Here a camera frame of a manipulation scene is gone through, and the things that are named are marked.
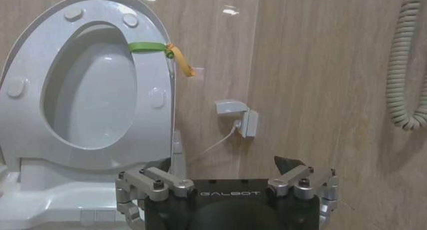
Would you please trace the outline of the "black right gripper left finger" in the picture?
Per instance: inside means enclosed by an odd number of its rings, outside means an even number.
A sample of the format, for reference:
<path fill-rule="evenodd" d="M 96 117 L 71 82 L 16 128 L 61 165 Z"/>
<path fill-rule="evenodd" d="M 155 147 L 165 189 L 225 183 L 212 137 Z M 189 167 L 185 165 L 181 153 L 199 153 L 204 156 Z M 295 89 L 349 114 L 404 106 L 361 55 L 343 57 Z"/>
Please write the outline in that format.
<path fill-rule="evenodd" d="M 169 173 L 172 160 L 163 158 L 144 166 L 120 171 L 115 180 L 116 209 L 125 216 L 135 216 L 144 207 L 141 202 L 149 199 L 163 202 L 169 195 L 188 198 L 195 191 L 195 183 Z"/>

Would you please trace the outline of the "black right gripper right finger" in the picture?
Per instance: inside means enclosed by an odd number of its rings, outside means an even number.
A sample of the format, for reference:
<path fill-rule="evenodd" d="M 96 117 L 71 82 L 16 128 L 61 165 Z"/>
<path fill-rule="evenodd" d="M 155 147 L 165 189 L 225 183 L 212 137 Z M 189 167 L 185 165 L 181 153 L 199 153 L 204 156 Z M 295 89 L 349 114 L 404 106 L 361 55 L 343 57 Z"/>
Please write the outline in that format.
<path fill-rule="evenodd" d="M 273 157 L 280 176 L 267 180 L 267 188 L 275 197 L 281 198 L 293 191 L 299 200 L 319 197 L 321 216 L 328 216 L 337 208 L 339 178 L 333 168 L 315 170 L 300 160 L 280 156 Z"/>

